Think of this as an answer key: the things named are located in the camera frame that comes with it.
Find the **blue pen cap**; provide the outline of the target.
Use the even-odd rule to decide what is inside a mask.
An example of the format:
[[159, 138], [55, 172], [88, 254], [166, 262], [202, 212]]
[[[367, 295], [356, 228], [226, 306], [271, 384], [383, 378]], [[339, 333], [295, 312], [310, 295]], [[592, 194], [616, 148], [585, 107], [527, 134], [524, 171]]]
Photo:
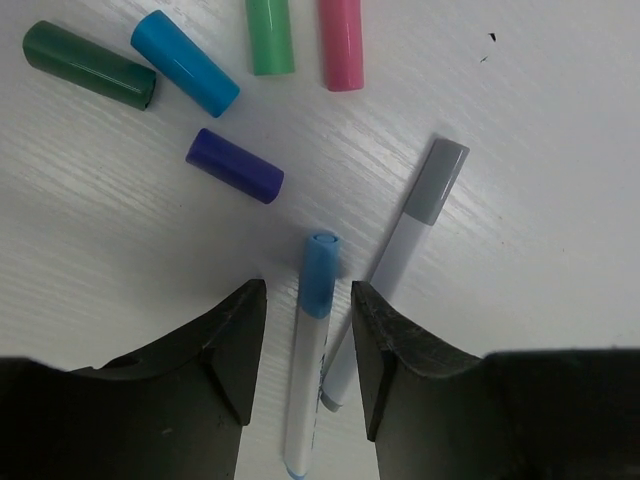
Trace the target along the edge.
[[137, 24], [130, 44], [214, 118], [240, 93], [240, 87], [160, 10]]

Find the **grey marker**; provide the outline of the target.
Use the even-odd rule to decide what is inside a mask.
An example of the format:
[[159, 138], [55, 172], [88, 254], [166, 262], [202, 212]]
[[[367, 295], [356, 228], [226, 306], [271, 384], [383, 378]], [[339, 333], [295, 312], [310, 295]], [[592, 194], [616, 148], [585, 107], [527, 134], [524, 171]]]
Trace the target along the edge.
[[[469, 152], [453, 140], [433, 140], [369, 279], [386, 301], [392, 300], [411, 257], [436, 223]], [[347, 402], [356, 373], [355, 340], [349, 327], [321, 385], [320, 400], [329, 411], [337, 412]]]

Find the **teal green pen cap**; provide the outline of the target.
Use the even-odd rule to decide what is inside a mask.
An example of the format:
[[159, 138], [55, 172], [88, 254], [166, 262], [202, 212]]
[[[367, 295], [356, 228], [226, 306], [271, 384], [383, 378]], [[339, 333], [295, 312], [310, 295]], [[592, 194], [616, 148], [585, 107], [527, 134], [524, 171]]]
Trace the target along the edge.
[[29, 65], [45, 73], [141, 111], [151, 103], [153, 70], [53, 23], [34, 24], [22, 49]]

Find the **light blue marker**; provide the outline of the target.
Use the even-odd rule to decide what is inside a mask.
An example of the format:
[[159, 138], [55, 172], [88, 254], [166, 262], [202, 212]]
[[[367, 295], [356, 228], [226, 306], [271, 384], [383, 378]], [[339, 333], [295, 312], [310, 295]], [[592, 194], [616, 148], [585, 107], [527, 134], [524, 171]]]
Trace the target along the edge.
[[299, 275], [283, 461], [293, 479], [306, 477], [312, 458], [326, 341], [339, 271], [340, 240], [314, 233]]

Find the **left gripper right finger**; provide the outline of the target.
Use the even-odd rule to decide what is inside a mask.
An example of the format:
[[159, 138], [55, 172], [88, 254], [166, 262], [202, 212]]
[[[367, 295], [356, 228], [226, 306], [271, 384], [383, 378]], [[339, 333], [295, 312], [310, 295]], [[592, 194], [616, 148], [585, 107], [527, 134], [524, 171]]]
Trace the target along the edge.
[[366, 433], [384, 479], [635, 479], [635, 349], [468, 354], [351, 290]]

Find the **light green pen cap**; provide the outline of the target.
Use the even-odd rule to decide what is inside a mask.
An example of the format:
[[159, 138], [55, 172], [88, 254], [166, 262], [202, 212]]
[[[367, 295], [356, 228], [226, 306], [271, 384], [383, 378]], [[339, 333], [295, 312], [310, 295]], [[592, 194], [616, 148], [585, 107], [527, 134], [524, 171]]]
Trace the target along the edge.
[[295, 71], [288, 0], [246, 0], [253, 73], [286, 75]]

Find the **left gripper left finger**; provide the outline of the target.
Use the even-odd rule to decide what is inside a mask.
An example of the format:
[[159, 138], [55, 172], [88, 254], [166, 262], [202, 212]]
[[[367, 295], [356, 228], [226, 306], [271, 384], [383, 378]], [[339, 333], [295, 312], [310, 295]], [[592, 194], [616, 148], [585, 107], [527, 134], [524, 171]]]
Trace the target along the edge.
[[5, 479], [230, 479], [251, 419], [267, 289], [215, 308], [99, 369], [1, 361]]

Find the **purple pen cap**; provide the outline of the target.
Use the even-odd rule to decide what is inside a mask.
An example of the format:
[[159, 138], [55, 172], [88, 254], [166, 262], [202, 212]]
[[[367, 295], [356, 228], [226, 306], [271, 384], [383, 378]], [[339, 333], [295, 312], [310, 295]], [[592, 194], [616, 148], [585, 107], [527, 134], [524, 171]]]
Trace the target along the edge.
[[266, 205], [284, 182], [281, 169], [206, 128], [194, 138], [185, 160]]

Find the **pink pen cap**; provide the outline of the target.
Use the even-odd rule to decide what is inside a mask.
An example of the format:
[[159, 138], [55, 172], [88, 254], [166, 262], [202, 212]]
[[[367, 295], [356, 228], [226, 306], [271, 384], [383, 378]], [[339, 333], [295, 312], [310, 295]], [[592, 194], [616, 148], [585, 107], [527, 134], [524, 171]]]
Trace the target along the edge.
[[319, 27], [324, 82], [331, 92], [364, 87], [360, 0], [320, 0]]

